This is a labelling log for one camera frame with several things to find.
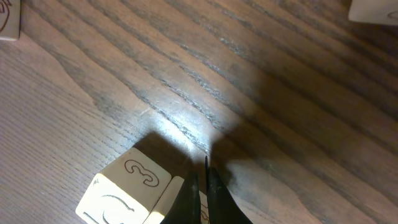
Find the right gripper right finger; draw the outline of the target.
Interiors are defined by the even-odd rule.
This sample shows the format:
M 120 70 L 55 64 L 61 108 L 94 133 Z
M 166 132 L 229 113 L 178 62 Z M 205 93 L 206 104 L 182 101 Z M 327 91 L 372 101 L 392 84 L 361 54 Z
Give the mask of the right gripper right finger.
M 218 171 L 205 157 L 206 194 L 210 224 L 252 224 L 238 207 Z

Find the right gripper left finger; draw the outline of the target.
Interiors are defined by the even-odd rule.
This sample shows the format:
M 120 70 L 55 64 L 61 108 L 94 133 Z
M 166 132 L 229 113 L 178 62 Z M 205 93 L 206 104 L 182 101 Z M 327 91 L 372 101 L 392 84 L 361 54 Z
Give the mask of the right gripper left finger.
M 200 224 L 201 201 L 198 174 L 191 171 L 186 176 L 175 201 L 161 224 Z

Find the yellow O block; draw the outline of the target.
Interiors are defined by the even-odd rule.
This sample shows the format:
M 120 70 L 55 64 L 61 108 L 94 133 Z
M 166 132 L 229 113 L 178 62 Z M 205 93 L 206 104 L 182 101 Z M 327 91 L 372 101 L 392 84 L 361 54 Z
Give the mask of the yellow O block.
M 161 221 L 171 209 L 172 204 L 174 203 L 183 182 L 184 179 L 182 177 L 175 176 L 172 178 L 167 188 L 164 190 L 162 196 L 160 197 L 159 201 L 144 221 L 144 224 L 161 223 Z M 207 197 L 202 191 L 199 191 L 199 195 L 201 202 L 201 224 L 210 224 Z

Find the yellow C block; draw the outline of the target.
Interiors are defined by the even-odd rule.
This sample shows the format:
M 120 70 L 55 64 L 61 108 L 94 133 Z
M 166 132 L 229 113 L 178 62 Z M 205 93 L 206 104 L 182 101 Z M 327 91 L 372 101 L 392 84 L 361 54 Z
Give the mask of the yellow C block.
M 93 177 L 76 214 L 87 223 L 144 223 L 171 178 L 133 147 Z

